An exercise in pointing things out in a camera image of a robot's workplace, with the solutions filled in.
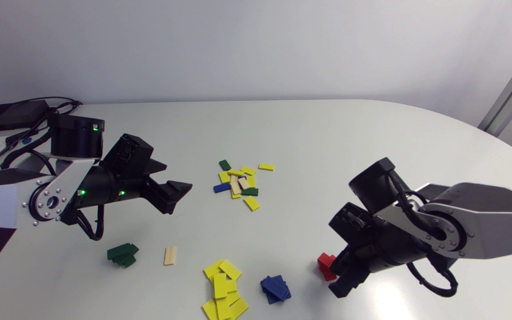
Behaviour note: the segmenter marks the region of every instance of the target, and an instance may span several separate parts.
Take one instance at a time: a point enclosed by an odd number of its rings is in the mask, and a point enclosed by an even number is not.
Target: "yellow block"
[[[222,299],[217,299],[217,314],[219,316],[219,320],[225,320],[230,318],[230,304],[228,304],[228,299],[226,297]]]
[[[273,164],[260,164],[260,166],[258,166],[258,169],[270,170],[271,172],[274,171],[275,168],[276,166],[274,166]]]
[[[230,194],[232,195],[232,198],[233,198],[233,199],[240,199],[240,197],[241,197],[241,194],[234,194],[234,192],[232,191],[232,189],[230,189]]]
[[[242,272],[238,270],[238,268],[234,267],[230,261],[225,260],[222,261],[222,263],[219,265],[219,268],[226,273],[232,280],[238,279],[240,275],[242,275]]]
[[[220,172],[219,178],[221,178],[221,183],[225,184],[227,182],[230,182],[230,178],[228,176],[228,172]]]
[[[228,296],[226,296],[226,299],[228,299],[229,304],[233,304],[236,302],[236,300],[240,299],[240,294],[238,291],[229,292]]]
[[[219,320],[219,316],[217,315],[217,304],[215,300],[208,300],[207,303],[203,304],[203,310],[207,314],[209,320]]]
[[[240,170],[244,171],[246,174],[248,174],[248,176],[253,176],[256,174],[256,170],[249,168],[247,166],[243,166],[242,168],[240,168]]]
[[[246,181],[248,181],[248,184],[250,185],[251,188],[256,188],[256,179],[254,178],[254,176],[247,176]]]
[[[222,298],[226,298],[226,274],[225,273],[217,273],[215,275],[215,282],[213,285],[215,286],[215,299],[219,300]]]
[[[230,315],[232,316],[232,319],[235,320],[246,310],[248,310],[248,304],[244,299],[240,298],[230,306]]]
[[[223,259],[209,265],[209,267],[206,267],[205,268],[205,275],[207,275],[207,278],[211,278],[213,275],[216,275],[217,273],[220,272],[220,268],[219,268],[219,265],[222,263],[222,261],[224,261]]]
[[[236,280],[226,280],[226,292],[238,291]]]
[[[228,170],[228,174],[230,174],[231,176],[244,176],[244,171],[230,169]]]
[[[251,195],[244,198],[244,202],[246,202],[246,204],[250,207],[252,211],[258,210],[260,208],[260,205],[258,204],[256,199],[254,199],[254,197]]]

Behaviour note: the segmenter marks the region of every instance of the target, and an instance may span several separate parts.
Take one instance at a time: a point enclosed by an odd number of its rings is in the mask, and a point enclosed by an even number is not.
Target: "white table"
[[[153,177],[193,189],[172,216],[142,199],[106,205],[98,242],[54,221],[16,231],[0,254],[0,319],[205,319],[201,305],[212,294],[202,270],[217,259],[243,272],[238,288],[250,309],[242,320],[512,318],[512,256],[457,261],[453,298],[429,292],[401,266],[337,299],[317,270],[320,253],[345,247],[328,223],[347,201],[359,203],[347,183],[384,156],[413,188],[477,182],[512,189],[512,148],[489,134],[366,100],[84,105],[76,115],[106,120],[105,153],[123,133],[140,136],[168,165]],[[213,193],[222,159],[235,168],[276,165],[256,173],[258,211]],[[93,209],[85,212],[94,220]],[[123,269],[106,251],[126,242],[140,251]],[[164,248],[173,245],[177,263],[163,267]],[[417,265],[446,285],[429,263]],[[269,305],[260,288],[268,275],[282,275],[292,298]]]

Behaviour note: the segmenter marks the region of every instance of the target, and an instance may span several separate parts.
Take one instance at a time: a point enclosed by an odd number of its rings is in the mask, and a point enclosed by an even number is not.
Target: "pile of blocks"
[[[219,260],[205,268],[205,275],[215,288],[215,299],[203,305],[209,320],[235,320],[248,309],[238,293],[236,280],[242,273],[230,261]]]
[[[317,263],[319,264],[319,271],[323,273],[323,276],[325,277],[325,281],[333,281],[337,279],[337,275],[335,273],[331,272],[329,268],[331,267],[331,264],[335,261],[334,255],[327,255],[327,253],[322,253],[319,258],[317,258]]]
[[[256,188],[256,180],[254,179],[256,170],[247,166],[243,166],[240,170],[234,170],[230,167],[227,160],[222,160],[219,164],[224,171],[219,173],[221,184],[213,187],[215,193],[230,190],[232,199],[240,199],[242,195],[247,195],[244,198],[246,205],[252,211],[259,209],[260,205],[254,199],[255,196],[258,196],[258,188]],[[260,170],[274,171],[275,168],[273,164],[260,164],[258,166]]]
[[[139,250],[138,247],[130,243],[118,245],[118,247],[108,250],[108,260],[112,260],[113,263],[117,263],[120,266],[130,267],[136,261],[134,255]]]
[[[278,301],[284,301],[287,298],[291,298],[290,288],[288,288],[286,281],[283,280],[282,276],[266,277],[260,281],[262,285],[262,291],[266,293],[269,304],[275,304]]]

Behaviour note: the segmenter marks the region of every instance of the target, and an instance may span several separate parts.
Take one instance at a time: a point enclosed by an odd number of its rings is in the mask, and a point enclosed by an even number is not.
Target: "blue block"
[[[264,291],[264,293],[266,293],[266,297],[268,298],[268,303],[275,304],[276,302],[284,301],[287,298],[291,298],[290,288],[288,288],[288,286],[286,285],[286,281],[283,280],[282,276],[281,275],[275,276],[275,277],[272,277],[272,279],[281,281],[283,283],[283,285],[286,287],[287,291],[286,291],[286,294],[282,297],[282,299],[280,299],[280,298],[277,298],[276,296],[274,296],[274,294],[270,293],[266,288],[264,288],[262,286],[262,291]]]
[[[288,287],[279,276],[274,278],[266,277],[260,282],[260,284],[262,285],[263,290],[266,289],[266,291],[272,294],[275,298],[282,301],[286,299]]]
[[[215,190],[215,193],[230,190],[230,184],[228,182],[225,184],[218,184],[217,186],[213,187],[213,190]]]

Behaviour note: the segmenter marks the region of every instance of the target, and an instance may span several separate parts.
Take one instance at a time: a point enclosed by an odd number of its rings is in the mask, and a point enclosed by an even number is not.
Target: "stack of yellow blocks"
[[[209,320],[235,320],[248,304],[236,287],[236,279],[242,275],[230,261],[219,260],[205,268],[205,275],[215,288],[215,299],[208,300],[203,310]]]

